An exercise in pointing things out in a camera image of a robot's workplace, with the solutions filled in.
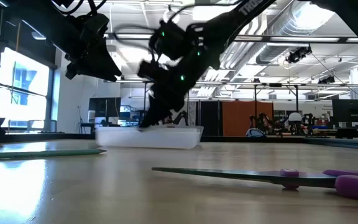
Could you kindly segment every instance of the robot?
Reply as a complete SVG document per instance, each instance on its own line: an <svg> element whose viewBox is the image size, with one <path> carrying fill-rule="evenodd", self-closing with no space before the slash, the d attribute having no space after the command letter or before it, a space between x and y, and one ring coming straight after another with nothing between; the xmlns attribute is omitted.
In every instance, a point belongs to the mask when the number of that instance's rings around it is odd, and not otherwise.
<svg viewBox="0 0 358 224"><path fill-rule="evenodd" d="M264 134L275 134L277 136L283 137L283 132L285 131L284 124L287 121L288 117L283 119L283 121L272 121L271 119L269 119L267 114L260 113L258 118L256 118L255 116L249 116L249 119L250 129L256 128Z"/></svg>
<svg viewBox="0 0 358 224"><path fill-rule="evenodd" d="M313 125L315 124L316 118L313 116L312 113L304 114L302 117L302 125L307 127L308 130L308 136L313 135Z"/></svg>
<svg viewBox="0 0 358 224"><path fill-rule="evenodd" d="M121 75L121 72L108 54L103 37L109 19L97 12L106 0L102 0L97 6L93 0L88 0L91 11L77 18L64 16L63 14L67 13L59 11L54 5L68 7L73 1L0 0L0 3L7 7L7 19L10 23L18 24L24 21L46 37L48 43L66 53L65 58L71 62L67 66L68 78L82 74L116 81L114 76ZM164 54L171 60L181 60L172 67L161 66L158 59L140 63L138 76L154 83L150 88L153 96L149 97L154 103L150 104L140 127L149 127L166 118L170 115L170 110L179 112L183 108L185 95L195 86L200 76L209 67L219 69L219 56L243 27L274 2L275 0L238 0L225 4L235 7L209 21L190 24L185 30L172 22L172 19L183 10L195 7L194 5L181 8L167 22L160 21L160 27L154 30L149 40L149 50L152 55ZM311 2L336 12L358 36L358 0Z"/></svg>
<svg viewBox="0 0 358 224"><path fill-rule="evenodd" d="M167 119L163 119L162 120L162 124L175 124L178 125L180 123L180 121L183 119L185 119L185 125L189 126L189 122L188 122L188 113L186 111L181 111L180 113L178 113L177 117L175 119L172 119L172 115L168 116Z"/></svg>
<svg viewBox="0 0 358 224"><path fill-rule="evenodd" d="M304 135L304 132L301 128L302 124L302 115L299 113L292 113L288 117L288 122L290 123L290 132L292 135Z"/></svg>

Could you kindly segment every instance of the desk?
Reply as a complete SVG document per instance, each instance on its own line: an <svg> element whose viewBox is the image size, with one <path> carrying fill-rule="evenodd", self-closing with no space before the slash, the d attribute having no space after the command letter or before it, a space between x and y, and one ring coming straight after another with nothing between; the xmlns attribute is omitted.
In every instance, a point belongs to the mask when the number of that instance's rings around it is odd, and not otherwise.
<svg viewBox="0 0 358 224"><path fill-rule="evenodd" d="M336 129L313 129L313 134L320 136L336 136Z"/></svg>
<svg viewBox="0 0 358 224"><path fill-rule="evenodd" d="M358 128L337 128L336 138L358 138Z"/></svg>

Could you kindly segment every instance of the purple scissor handle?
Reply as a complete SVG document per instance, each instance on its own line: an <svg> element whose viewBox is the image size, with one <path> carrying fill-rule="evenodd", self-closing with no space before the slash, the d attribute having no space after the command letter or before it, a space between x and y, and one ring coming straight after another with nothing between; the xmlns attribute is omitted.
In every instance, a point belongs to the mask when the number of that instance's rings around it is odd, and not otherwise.
<svg viewBox="0 0 358 224"><path fill-rule="evenodd" d="M326 170L323 173L337 177L335 189L338 194L358 199L358 171Z"/></svg>

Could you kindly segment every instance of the window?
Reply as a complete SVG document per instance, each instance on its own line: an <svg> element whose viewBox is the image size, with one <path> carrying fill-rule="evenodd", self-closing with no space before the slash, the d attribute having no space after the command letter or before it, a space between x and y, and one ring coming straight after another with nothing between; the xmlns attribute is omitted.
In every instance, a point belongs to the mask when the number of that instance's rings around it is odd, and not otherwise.
<svg viewBox="0 0 358 224"><path fill-rule="evenodd" d="M47 66L5 49L0 68L0 117L6 118L3 127L10 120L11 127L26 128L28 120L46 118L48 80Z"/></svg>

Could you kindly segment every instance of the scissor blade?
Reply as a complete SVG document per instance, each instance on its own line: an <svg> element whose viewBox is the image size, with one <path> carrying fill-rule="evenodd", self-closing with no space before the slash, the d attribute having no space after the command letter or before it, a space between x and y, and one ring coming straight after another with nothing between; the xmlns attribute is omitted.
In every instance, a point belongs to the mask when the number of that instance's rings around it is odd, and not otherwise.
<svg viewBox="0 0 358 224"><path fill-rule="evenodd" d="M281 185L297 185L309 187L335 188L337 177L326 174L311 174L300 172L299 177L281 176L280 171L247 171L247 170L210 170L210 169L186 169L153 167L152 170L162 172L173 172L178 174L202 175L207 177L220 177L227 179L253 180L269 182Z"/></svg>

